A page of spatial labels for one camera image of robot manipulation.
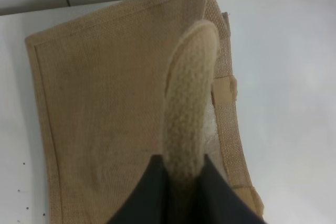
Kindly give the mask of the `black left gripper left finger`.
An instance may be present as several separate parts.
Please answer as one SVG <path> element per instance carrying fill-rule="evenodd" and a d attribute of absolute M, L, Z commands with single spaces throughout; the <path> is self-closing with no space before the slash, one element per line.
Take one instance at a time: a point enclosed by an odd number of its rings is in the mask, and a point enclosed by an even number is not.
<path fill-rule="evenodd" d="M 133 192 L 108 223 L 168 223 L 171 181 L 161 155 L 153 155 Z"/>

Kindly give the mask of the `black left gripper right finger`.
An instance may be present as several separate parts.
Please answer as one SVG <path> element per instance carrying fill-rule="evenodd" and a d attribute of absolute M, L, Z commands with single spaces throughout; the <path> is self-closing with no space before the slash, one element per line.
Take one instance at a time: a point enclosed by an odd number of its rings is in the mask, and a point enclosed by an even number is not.
<path fill-rule="evenodd" d="M 264 221 L 233 192 L 205 155 L 186 223 L 260 224 Z"/>

